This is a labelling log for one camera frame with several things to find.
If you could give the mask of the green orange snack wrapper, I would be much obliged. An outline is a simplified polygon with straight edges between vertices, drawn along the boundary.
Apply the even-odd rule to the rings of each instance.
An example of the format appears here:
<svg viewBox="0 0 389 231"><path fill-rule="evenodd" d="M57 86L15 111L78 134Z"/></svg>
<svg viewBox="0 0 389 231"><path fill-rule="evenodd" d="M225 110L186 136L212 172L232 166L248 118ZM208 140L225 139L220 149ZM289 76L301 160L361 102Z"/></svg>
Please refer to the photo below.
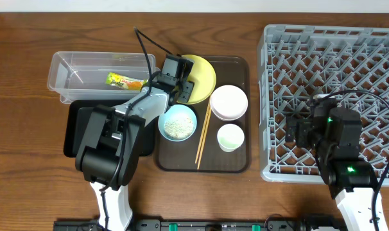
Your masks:
<svg viewBox="0 0 389 231"><path fill-rule="evenodd" d="M148 80L139 80L136 78L130 78L116 73L109 73L105 83L107 85L118 87L124 90L141 90L144 84Z"/></svg>

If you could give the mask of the light blue bowl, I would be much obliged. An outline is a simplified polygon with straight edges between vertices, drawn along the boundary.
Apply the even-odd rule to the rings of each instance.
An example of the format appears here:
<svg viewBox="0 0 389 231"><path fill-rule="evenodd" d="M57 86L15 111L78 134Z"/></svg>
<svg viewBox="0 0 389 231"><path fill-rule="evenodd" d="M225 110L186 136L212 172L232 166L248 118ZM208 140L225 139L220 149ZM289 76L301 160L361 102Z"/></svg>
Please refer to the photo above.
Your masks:
<svg viewBox="0 0 389 231"><path fill-rule="evenodd" d="M197 118L194 111L185 105L173 105L159 116L160 134L169 141L180 142L194 134Z"/></svg>

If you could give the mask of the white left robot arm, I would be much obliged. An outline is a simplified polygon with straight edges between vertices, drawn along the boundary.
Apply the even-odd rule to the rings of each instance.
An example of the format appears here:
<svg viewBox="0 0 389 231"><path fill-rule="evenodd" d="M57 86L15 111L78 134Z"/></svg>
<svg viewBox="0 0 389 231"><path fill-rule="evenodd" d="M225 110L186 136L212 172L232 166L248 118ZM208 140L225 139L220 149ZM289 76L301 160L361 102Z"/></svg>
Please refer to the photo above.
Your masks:
<svg viewBox="0 0 389 231"><path fill-rule="evenodd" d="M76 153L75 167L97 194L98 230L126 230L133 217L127 185L146 144L146 127L182 95L194 62L167 55L161 71L150 72L138 95L115 106L92 109Z"/></svg>

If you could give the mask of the pale green cup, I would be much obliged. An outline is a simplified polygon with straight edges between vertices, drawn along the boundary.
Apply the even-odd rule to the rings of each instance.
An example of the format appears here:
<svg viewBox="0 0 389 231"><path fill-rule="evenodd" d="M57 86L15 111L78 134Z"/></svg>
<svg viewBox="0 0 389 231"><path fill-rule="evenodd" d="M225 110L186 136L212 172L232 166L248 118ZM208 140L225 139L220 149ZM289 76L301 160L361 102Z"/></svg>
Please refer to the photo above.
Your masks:
<svg viewBox="0 0 389 231"><path fill-rule="evenodd" d="M245 141L243 130L236 124L225 124L217 133L220 148L225 152L233 152Z"/></svg>

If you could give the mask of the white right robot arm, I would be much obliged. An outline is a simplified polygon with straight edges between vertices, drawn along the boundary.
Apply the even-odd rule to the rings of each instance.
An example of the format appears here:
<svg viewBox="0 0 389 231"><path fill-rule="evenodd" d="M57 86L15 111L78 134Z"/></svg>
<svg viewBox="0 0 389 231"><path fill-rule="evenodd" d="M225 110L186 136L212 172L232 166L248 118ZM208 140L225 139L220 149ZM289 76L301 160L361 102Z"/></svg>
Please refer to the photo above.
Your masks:
<svg viewBox="0 0 389 231"><path fill-rule="evenodd" d="M387 230L376 174L359 156L361 130L357 111L320 108L308 119L287 117L285 141L314 151L348 230Z"/></svg>

